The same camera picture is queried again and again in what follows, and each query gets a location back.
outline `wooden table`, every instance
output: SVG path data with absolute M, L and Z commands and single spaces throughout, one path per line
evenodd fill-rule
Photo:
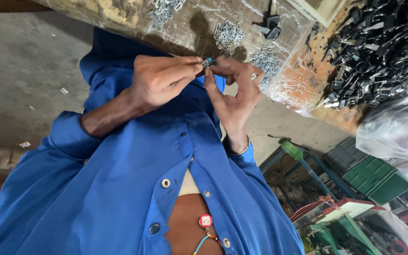
M 100 28 L 127 37 L 173 55 L 198 55 L 216 57 L 219 50 L 213 39 L 216 24 L 229 20 L 234 25 L 241 21 L 246 38 L 240 42 L 235 57 L 250 61 L 250 55 L 265 43 L 273 47 L 284 65 L 271 85 L 261 90 L 274 101 L 287 107 L 338 126 L 351 134 L 356 133 L 361 114 L 347 108 L 335 111 L 316 108 L 324 95 L 333 67 L 320 64 L 323 50 L 319 47 L 332 36 L 333 23 L 327 30 L 320 27 L 309 41 L 311 53 L 305 44 L 314 26 L 285 0 L 277 0 L 281 35 L 274 42 L 267 42 L 252 26 L 261 23 L 269 0 L 187 0 L 184 7 L 174 12 L 174 17 L 157 32 L 150 26 L 146 13 L 154 8 L 149 0 L 34 0 L 69 17 L 82 20 Z M 337 18 L 345 15 L 344 8 Z

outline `white box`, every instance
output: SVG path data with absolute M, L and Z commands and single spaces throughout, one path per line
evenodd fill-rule
M 330 26 L 345 0 L 287 0 L 293 7 L 312 21 Z

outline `bangle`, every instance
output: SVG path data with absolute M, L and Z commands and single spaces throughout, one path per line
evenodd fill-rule
M 229 153 L 229 152 L 227 152 L 227 153 L 231 154 L 231 155 L 240 155 L 240 154 L 246 152 L 248 147 L 250 147 L 250 143 L 251 143 L 250 137 L 248 135 L 246 135 L 246 139 L 248 140 L 248 145 L 245 147 L 245 149 L 241 153 Z

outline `green box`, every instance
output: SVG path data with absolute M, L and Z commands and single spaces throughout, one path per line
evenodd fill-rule
M 343 179 L 380 205 L 408 191 L 408 180 L 405 176 L 373 156 L 344 174 Z

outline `concrete floor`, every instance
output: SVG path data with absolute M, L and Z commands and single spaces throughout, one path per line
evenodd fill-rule
M 0 14 L 0 147 L 29 141 L 28 149 L 34 149 L 60 112 L 82 112 L 88 85 L 78 63 L 91 43 L 92 26 L 57 12 Z M 59 91 L 63 87 L 69 94 Z M 230 87 L 227 93 L 235 90 Z M 249 120 L 248 134 L 258 165 L 278 148 L 278 139 L 267 134 L 290 137 L 318 153 L 328 152 L 349 136 L 265 95 Z

